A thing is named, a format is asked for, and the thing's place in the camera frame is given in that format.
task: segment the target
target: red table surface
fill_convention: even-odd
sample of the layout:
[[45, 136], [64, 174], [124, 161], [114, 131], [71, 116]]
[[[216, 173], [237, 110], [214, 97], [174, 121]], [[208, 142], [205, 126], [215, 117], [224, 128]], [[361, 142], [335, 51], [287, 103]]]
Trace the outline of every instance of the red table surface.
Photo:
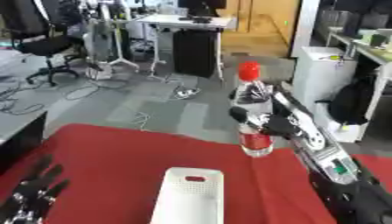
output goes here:
[[[225, 223], [334, 223], [290, 150], [247, 157], [238, 145], [184, 136], [72, 124], [0, 177], [5, 199], [44, 153], [64, 165], [71, 185], [48, 223], [150, 223], [165, 171], [171, 167], [220, 170], [225, 175]], [[392, 189], [390, 158], [358, 156]]]

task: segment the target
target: desk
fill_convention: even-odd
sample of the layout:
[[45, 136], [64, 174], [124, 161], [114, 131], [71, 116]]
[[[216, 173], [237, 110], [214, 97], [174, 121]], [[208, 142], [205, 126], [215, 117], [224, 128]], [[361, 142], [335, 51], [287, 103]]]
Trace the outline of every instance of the desk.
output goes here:
[[150, 77], [155, 77], [155, 68], [157, 63], [165, 64], [165, 61], [159, 58], [158, 53], [158, 34], [161, 28], [179, 28], [179, 29], [194, 29], [194, 30], [210, 30], [217, 32], [216, 38], [216, 66], [219, 78], [223, 81], [223, 63], [221, 61], [221, 34], [234, 21], [231, 17], [213, 17], [209, 24], [195, 24], [190, 20], [179, 20], [182, 16], [179, 15], [159, 15], [153, 14], [148, 17], [142, 17], [137, 22], [155, 25], [157, 35], [154, 39], [155, 55], [154, 61], [150, 67]]
[[[361, 125], [360, 134], [357, 137], [357, 141], [361, 141], [382, 97], [382, 92], [387, 86], [387, 83], [392, 81], [392, 53], [357, 43], [352, 38], [339, 34], [339, 32], [342, 31], [342, 28], [340, 27], [330, 27], [329, 30], [330, 34], [328, 36], [326, 46], [329, 46], [333, 39], [337, 39], [339, 42], [347, 46], [346, 54], [353, 56], [356, 53], [360, 53], [381, 66], [380, 72], [377, 74], [377, 78], [375, 80], [373, 98], [369, 104], [367, 113], [365, 114], [369, 122]], [[365, 34], [366, 32], [371, 32], [371, 30], [360, 31], [361, 34]]]

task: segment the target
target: black office chair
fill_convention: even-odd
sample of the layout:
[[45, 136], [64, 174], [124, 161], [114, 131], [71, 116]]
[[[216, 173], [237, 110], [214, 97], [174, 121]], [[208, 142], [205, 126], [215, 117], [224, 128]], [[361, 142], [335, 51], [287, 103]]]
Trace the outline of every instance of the black office chair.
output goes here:
[[79, 11], [78, 0], [41, 0], [42, 5], [57, 32], [64, 32], [73, 43], [74, 53], [66, 55], [66, 62], [85, 59], [88, 54], [84, 46], [83, 31], [68, 33], [68, 27], [83, 25], [83, 17]]
[[[11, 36], [12, 46], [21, 53], [31, 53], [46, 57], [47, 67], [28, 76], [27, 82], [32, 84], [33, 78], [41, 75], [48, 76], [51, 86], [56, 86], [53, 76], [58, 73], [68, 73], [78, 78], [79, 75], [70, 69], [68, 62], [62, 66], [53, 66], [51, 58], [56, 53], [69, 49], [73, 43], [64, 33], [54, 36], [53, 25], [40, 14], [33, 0], [0, 0], [0, 14], [4, 25]], [[26, 42], [26, 39], [44, 36], [39, 40]]]

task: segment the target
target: white plastic basket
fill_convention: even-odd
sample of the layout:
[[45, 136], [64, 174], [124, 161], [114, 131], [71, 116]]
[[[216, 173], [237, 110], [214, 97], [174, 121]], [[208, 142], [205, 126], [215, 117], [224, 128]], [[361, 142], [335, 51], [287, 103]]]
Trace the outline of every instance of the white plastic basket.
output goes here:
[[166, 171], [151, 224], [223, 224], [223, 173], [177, 168]]

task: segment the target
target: plastic water bottle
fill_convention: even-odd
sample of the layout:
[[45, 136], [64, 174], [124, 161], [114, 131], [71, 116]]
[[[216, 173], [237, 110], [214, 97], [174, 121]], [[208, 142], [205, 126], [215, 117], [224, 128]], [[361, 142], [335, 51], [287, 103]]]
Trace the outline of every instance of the plastic water bottle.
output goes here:
[[[241, 84], [236, 90], [233, 104], [245, 108], [253, 115], [272, 112], [269, 89], [259, 81], [260, 65], [257, 62], [240, 64], [239, 78]], [[245, 153], [258, 158], [270, 154], [274, 145], [270, 136], [259, 133], [245, 123], [240, 123], [240, 142]]]

